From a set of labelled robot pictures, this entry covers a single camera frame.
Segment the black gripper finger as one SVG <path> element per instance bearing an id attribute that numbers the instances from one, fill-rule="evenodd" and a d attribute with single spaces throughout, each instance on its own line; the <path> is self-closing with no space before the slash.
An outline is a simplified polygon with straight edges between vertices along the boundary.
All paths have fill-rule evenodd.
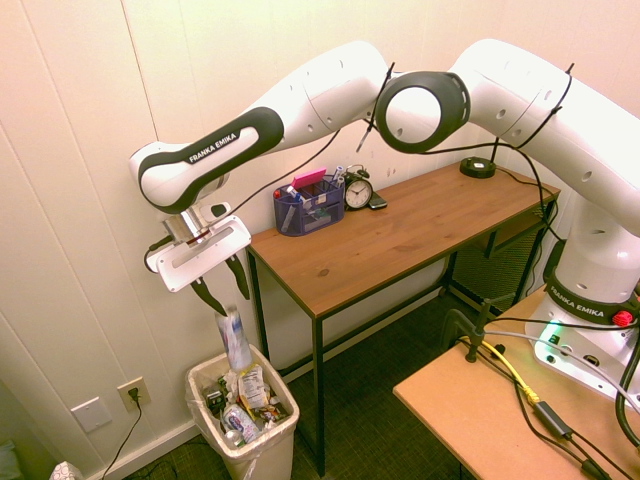
<path id="1" fill-rule="evenodd" d="M 222 316 L 226 316 L 227 312 L 223 305 L 213 297 L 210 293 L 208 286 L 204 280 L 194 280 L 190 284 L 196 295 L 204 301 L 209 307 L 211 307 L 216 313 Z"/>
<path id="2" fill-rule="evenodd" d="M 234 254 L 225 260 L 227 267 L 234 275 L 238 290 L 242 294 L 245 300 L 250 299 L 250 289 L 248 286 L 247 276 L 239 257 Z"/>

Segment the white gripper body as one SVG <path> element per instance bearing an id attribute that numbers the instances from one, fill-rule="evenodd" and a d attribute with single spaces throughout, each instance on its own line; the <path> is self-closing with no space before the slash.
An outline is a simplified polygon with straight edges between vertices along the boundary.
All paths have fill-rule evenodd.
<path id="1" fill-rule="evenodd" d="M 251 234 L 234 215 L 209 228 L 202 242 L 169 245 L 154 254 L 154 272 L 170 292 L 177 292 L 248 246 Z"/>

